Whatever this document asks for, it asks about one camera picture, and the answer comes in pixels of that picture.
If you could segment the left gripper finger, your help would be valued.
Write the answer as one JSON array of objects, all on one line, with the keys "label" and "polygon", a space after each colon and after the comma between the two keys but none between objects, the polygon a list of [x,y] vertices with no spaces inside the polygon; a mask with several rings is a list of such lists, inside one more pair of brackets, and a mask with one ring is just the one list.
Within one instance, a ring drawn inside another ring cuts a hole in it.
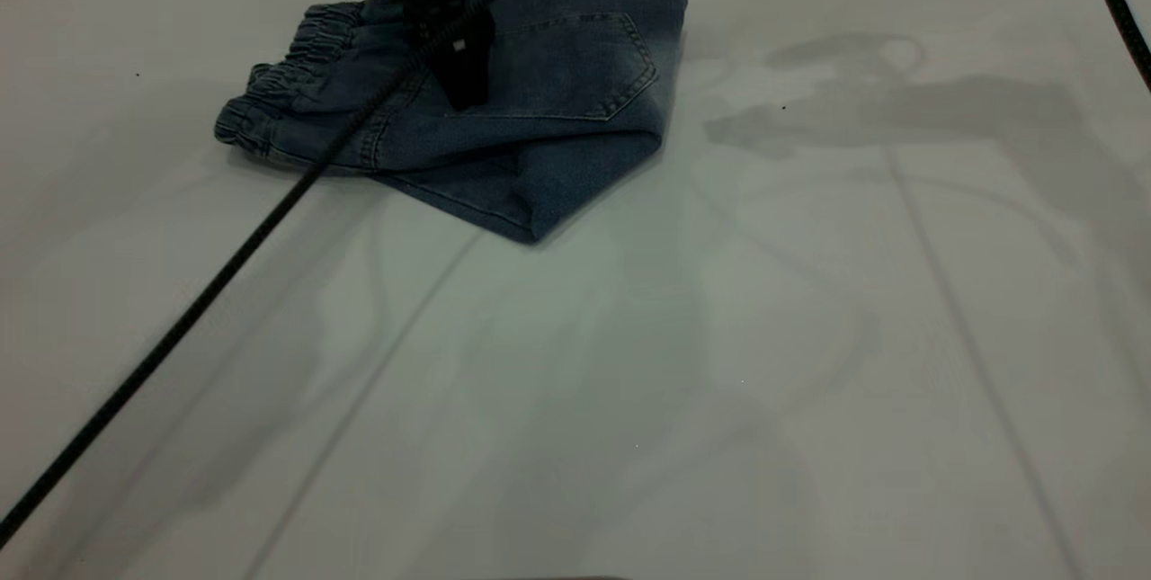
[{"label": "left gripper finger", "polygon": [[495,22],[482,12],[452,43],[432,54],[432,72],[457,112],[488,101],[489,64]]}]

